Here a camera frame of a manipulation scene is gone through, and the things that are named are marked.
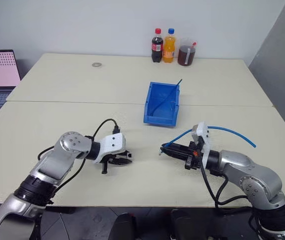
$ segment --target blue pneumatic hose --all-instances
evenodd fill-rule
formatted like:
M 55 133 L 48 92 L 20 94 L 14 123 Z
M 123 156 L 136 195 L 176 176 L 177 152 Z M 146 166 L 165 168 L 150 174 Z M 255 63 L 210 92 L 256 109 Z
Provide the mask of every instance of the blue pneumatic hose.
M 247 143 L 249 143 L 254 148 L 256 147 L 256 145 L 252 141 L 250 141 L 247 137 L 245 137 L 244 135 L 242 135 L 239 132 L 236 132 L 234 130 L 231 130 L 231 129 L 228 129 L 228 128 L 225 128 L 225 127 L 221 127 L 221 126 L 208 126 L 208 129 L 217 129 L 217 130 L 222 130 L 222 131 L 226 131 L 226 132 L 235 134 L 238 137 L 241 137 L 242 139 L 244 139 Z M 170 142 L 166 143 L 166 145 L 164 147 L 168 147 L 170 144 L 172 144 L 173 142 L 177 141 L 178 139 L 180 139 L 182 136 L 186 135 L 187 133 L 190 133 L 191 131 L 192 131 L 192 129 L 189 129 L 189 130 L 185 131 L 183 134 L 180 134 L 175 139 L 173 139 Z

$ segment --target brown liquid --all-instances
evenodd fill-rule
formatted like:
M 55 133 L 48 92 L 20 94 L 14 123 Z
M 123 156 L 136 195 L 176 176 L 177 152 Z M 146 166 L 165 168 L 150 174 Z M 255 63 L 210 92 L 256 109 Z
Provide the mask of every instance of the brown liquid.
M 183 45 L 179 48 L 178 53 L 178 63 L 182 66 L 189 66 L 193 63 L 194 57 L 195 57 L 196 49 L 191 46 Z

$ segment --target floor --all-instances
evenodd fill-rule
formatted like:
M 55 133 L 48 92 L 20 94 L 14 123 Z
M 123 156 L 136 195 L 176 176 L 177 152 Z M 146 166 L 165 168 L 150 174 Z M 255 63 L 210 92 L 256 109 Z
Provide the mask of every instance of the floor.
M 207 236 L 228 240 L 257 240 L 248 226 L 249 213 L 217 217 L 210 208 L 183 208 L 195 227 Z M 167 207 L 77 207 L 73 214 L 45 211 L 41 221 L 42 240 L 107 240 L 118 215 L 136 217 L 141 240 L 168 240 L 166 221 L 172 208 Z

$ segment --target bottle label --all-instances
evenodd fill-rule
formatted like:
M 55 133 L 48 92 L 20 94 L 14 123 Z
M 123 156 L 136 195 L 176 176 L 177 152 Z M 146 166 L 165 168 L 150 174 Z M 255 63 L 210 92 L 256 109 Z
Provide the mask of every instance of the bottle label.
M 160 52 L 163 50 L 163 45 L 162 44 L 151 44 L 151 49 L 153 51 L 156 51 L 156 52 Z
M 186 59 L 185 59 L 185 61 L 184 61 L 184 64 L 185 64 L 185 65 L 188 64 L 188 60 L 189 60 L 190 54 L 191 54 L 191 49 L 190 49 L 190 47 L 189 47 L 188 50 L 187 50 Z
M 174 51 L 164 51 L 163 52 L 163 57 L 164 58 L 173 58 L 174 57 Z

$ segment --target black cable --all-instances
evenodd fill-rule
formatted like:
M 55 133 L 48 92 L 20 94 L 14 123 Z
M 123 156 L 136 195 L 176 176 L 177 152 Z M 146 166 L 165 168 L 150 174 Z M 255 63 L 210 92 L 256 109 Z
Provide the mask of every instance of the black cable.
M 67 183 L 69 183 L 71 180 L 73 180 L 74 177 L 77 176 L 77 174 L 79 174 L 79 172 L 83 169 L 83 167 L 84 167 L 84 165 L 85 165 L 85 161 L 86 161 L 86 159 L 84 158 L 84 159 L 82 160 L 82 163 L 81 163 L 79 169 L 74 173 L 74 175 L 72 175 L 70 178 L 68 178 L 66 181 L 64 181 L 59 187 L 57 187 L 57 189 L 54 191 L 54 195 L 55 195 L 63 186 L 65 186 Z
M 99 127 L 97 128 L 97 130 L 94 132 L 94 134 L 93 134 L 93 136 L 92 136 L 93 138 L 95 138 L 96 134 L 97 134 L 98 131 L 101 129 L 101 127 L 102 127 L 106 122 L 108 122 L 108 121 L 112 121 L 112 122 L 114 123 L 113 133 L 114 133 L 114 132 L 115 132 L 115 133 L 119 133 L 119 132 L 120 132 L 117 122 L 116 122 L 114 119 L 112 119 L 112 118 L 108 118 L 108 119 L 106 119 L 105 121 L 103 121 L 103 122 L 99 125 Z M 42 156 L 44 153 L 46 153 L 47 151 L 49 151 L 49 150 L 51 150 L 51 149 L 53 149 L 53 148 L 54 148 L 54 146 L 51 146 L 51 147 L 48 147 L 48 148 L 46 148 L 45 150 L 41 151 L 41 152 L 38 154 L 38 156 L 37 156 L 38 161 L 41 159 L 41 156 Z M 71 180 L 73 180 L 73 179 L 79 174 L 79 172 L 83 169 L 83 167 L 84 167 L 84 165 L 85 165 L 85 161 L 86 161 L 86 159 L 84 158 L 84 159 L 82 160 L 82 163 L 81 163 L 79 169 L 78 169 L 70 178 L 68 178 L 68 179 L 67 179 L 66 181 L 64 181 L 59 187 L 57 187 L 57 189 L 54 191 L 54 194 L 53 194 L 53 195 L 55 195 L 60 189 L 62 189 L 63 186 L 65 186 L 67 183 L 69 183 Z
M 262 226 L 260 225 L 259 223 L 259 220 L 258 220 L 258 217 L 255 215 L 255 212 L 253 211 L 253 216 L 254 216 L 254 220 L 256 222 L 256 226 L 257 226 L 257 229 L 256 229 L 256 233 L 258 236 L 261 237 L 261 239 L 263 240 L 274 240 L 274 238 L 271 238 L 270 236 L 265 236 L 264 232 L 262 231 Z
M 217 199 L 218 201 L 219 201 L 219 197 L 221 196 L 222 191 L 224 190 L 224 188 L 226 187 L 226 185 L 228 184 L 228 181 L 229 181 L 228 176 L 227 176 L 226 174 L 222 173 L 221 175 L 224 177 L 224 182 L 223 182 L 223 184 L 220 186 L 220 188 L 218 189 L 217 194 L 216 194 L 216 199 Z M 217 203 L 216 201 L 214 202 L 214 207 L 215 207 L 216 209 L 219 208 L 219 207 L 218 207 L 218 203 Z
M 118 127 L 118 124 L 117 124 L 117 122 L 116 122 L 114 119 L 108 118 L 108 119 L 106 119 L 105 121 L 103 121 L 103 122 L 99 125 L 99 127 L 97 128 L 97 130 L 96 130 L 96 131 L 94 132 L 94 134 L 92 135 L 93 138 L 96 137 L 96 134 L 98 133 L 98 131 L 99 131 L 99 130 L 101 129 L 101 127 L 102 127 L 106 122 L 108 122 L 108 121 L 113 121 L 114 126 L 115 126 L 115 127 Z
M 259 234 L 258 233 L 258 230 L 253 226 L 253 219 L 254 219 L 254 214 L 253 213 L 251 213 L 251 215 L 250 215 L 250 217 L 249 217 L 249 219 L 248 219 L 248 225 L 249 225 L 249 227 L 256 233 L 256 234 Z
M 53 149 L 53 148 L 54 148 L 54 146 L 50 146 L 50 147 L 46 148 L 45 150 L 41 151 L 41 152 L 38 154 L 38 156 L 37 156 L 38 161 L 41 159 L 42 155 L 43 155 L 45 152 L 47 152 L 47 151 L 49 151 L 49 150 L 51 150 L 51 149 Z
M 208 179 L 207 179 L 207 176 L 206 176 L 206 172 L 205 172 L 205 169 L 204 169 L 204 165 L 203 165 L 203 161 L 200 161 L 200 170 L 201 170 L 202 178 L 203 178 L 203 180 L 204 180 L 204 183 L 206 184 L 206 187 L 207 187 L 207 189 L 208 189 L 208 192 L 209 192 L 211 198 L 212 198 L 213 201 L 214 201 L 215 203 L 217 203 L 218 205 L 226 205 L 226 204 L 229 204 L 230 202 L 235 201 L 235 200 L 237 200 L 237 199 L 248 199 L 248 197 L 247 197 L 246 195 L 238 195 L 238 196 L 231 197 L 231 198 L 229 198 L 229 199 L 227 199 L 227 200 L 225 200 L 225 201 L 222 201 L 222 202 L 218 201 L 218 199 L 217 199 L 216 196 L 214 195 L 213 190 L 212 190 L 212 188 L 211 188 L 211 186 L 210 186 L 210 184 L 209 184 L 209 182 L 208 182 Z M 227 183 L 226 183 L 223 187 L 221 186 L 221 187 L 219 188 L 220 193 L 221 193 L 221 191 L 224 189 L 224 187 L 225 187 L 226 185 L 227 185 Z

